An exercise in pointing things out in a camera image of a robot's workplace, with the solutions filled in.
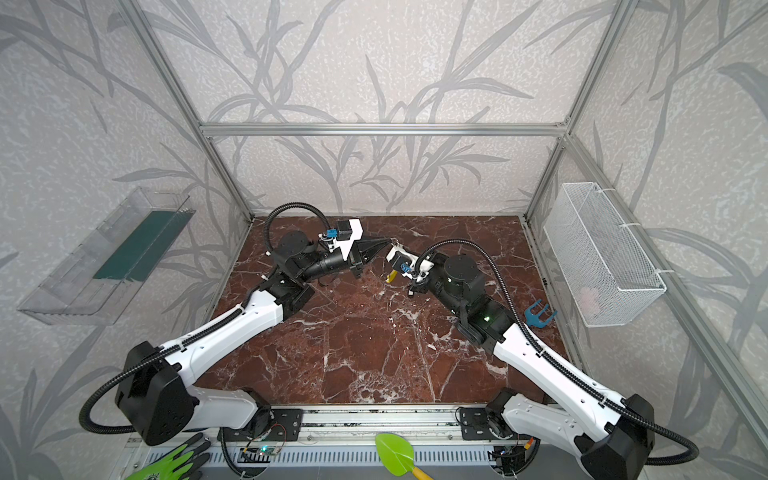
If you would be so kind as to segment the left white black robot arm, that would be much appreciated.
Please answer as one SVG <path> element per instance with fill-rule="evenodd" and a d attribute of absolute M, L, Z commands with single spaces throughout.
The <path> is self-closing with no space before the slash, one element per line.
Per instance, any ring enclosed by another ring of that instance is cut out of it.
<path fill-rule="evenodd" d="M 147 342 L 126 359 L 131 374 L 120 382 L 115 403 L 149 446 L 184 431 L 244 429 L 266 421 L 269 404 L 251 389 L 200 388 L 209 368 L 251 338 L 298 313 L 314 293 L 312 281 L 366 264 L 390 245 L 387 238 L 325 243 L 300 231 L 284 235 L 272 251 L 269 275 L 244 300 L 204 326 L 158 347 Z"/>

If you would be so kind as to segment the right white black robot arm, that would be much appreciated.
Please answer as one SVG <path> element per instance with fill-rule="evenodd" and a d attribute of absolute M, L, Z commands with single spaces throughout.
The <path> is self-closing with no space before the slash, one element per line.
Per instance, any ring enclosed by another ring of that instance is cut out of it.
<path fill-rule="evenodd" d="M 520 433 L 571 454 L 594 479 L 636 479 L 654 435 L 609 408 L 620 394 L 599 385 L 518 323 L 486 292 L 486 277 L 467 255 L 437 254 L 420 266 L 411 254 L 389 254 L 392 268 L 415 280 L 416 293 L 433 294 L 458 318 L 471 342 L 533 381 L 551 399 L 544 405 L 522 393 L 502 393 L 488 405 L 499 436 Z"/>

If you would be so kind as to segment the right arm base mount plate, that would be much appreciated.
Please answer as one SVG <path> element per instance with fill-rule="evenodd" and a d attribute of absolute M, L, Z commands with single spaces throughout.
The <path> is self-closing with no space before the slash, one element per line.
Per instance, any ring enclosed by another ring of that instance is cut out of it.
<path fill-rule="evenodd" d="M 537 445 L 540 440 L 533 440 L 529 435 L 518 433 L 497 434 L 491 428 L 484 407 L 459 406 L 454 411 L 455 420 L 459 425 L 461 438 L 465 441 L 495 441 L 525 445 Z"/>

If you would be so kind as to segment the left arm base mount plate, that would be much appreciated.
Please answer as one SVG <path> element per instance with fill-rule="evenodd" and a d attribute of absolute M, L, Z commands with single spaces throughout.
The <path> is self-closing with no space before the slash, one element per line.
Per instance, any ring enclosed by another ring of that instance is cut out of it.
<path fill-rule="evenodd" d="M 252 437 L 260 441 L 295 442 L 299 438 L 303 414 L 300 408 L 259 411 L 253 420 Z"/>

